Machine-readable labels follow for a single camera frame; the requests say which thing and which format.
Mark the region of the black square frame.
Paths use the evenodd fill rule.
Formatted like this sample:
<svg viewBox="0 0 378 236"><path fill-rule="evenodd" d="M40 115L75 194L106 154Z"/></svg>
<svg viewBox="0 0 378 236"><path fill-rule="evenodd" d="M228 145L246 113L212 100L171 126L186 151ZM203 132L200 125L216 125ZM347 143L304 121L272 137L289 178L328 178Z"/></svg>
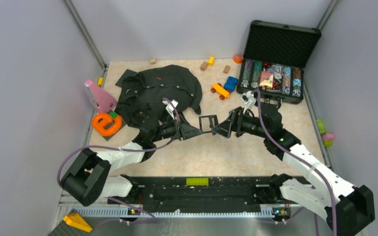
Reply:
<svg viewBox="0 0 378 236"><path fill-rule="evenodd" d="M199 120L199 129L203 132L203 134L210 133L212 135L216 135L216 133L212 129L218 125L217 115L200 116L198 120Z"/></svg>

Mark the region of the dark pinstriped garment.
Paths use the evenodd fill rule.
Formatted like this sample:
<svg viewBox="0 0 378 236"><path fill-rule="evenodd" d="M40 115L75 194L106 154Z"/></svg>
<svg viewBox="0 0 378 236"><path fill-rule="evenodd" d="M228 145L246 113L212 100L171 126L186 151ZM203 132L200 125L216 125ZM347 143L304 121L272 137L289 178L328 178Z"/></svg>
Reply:
<svg viewBox="0 0 378 236"><path fill-rule="evenodd" d="M202 87L188 68L168 65L147 69L121 79L115 112L134 128L152 129L169 117L163 99L177 101L177 111L187 108L200 115Z"/></svg>

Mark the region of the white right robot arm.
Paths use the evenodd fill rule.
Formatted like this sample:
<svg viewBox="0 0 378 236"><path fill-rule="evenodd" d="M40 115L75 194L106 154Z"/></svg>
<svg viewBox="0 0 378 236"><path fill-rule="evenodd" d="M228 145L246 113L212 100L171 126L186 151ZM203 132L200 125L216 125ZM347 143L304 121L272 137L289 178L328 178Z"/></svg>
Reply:
<svg viewBox="0 0 378 236"><path fill-rule="evenodd" d="M314 157L301 141L282 124L275 105L262 103L258 116L238 107L212 132L230 138L250 134L264 138L266 149L283 163L292 166L309 182L280 174L272 177L269 197L276 203L289 200L324 219L335 236L354 236L375 220L374 194L341 178Z"/></svg>

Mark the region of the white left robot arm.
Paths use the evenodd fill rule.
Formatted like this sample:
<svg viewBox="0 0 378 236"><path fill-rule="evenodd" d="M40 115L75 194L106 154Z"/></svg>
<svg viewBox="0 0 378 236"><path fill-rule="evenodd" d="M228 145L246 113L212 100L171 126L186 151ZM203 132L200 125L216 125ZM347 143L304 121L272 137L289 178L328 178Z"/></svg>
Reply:
<svg viewBox="0 0 378 236"><path fill-rule="evenodd" d="M87 207L100 197L108 197L117 191L124 202L133 203L138 197L137 188L131 182L120 177L114 184L106 184L112 170L141 163L159 149L155 142L167 139L186 140L202 135L203 130L192 126L183 115L170 116L166 122L146 122L139 129L138 135L128 144L113 148L103 146L84 146L72 154L76 159L64 175L58 171L58 185L69 193L81 205Z"/></svg>

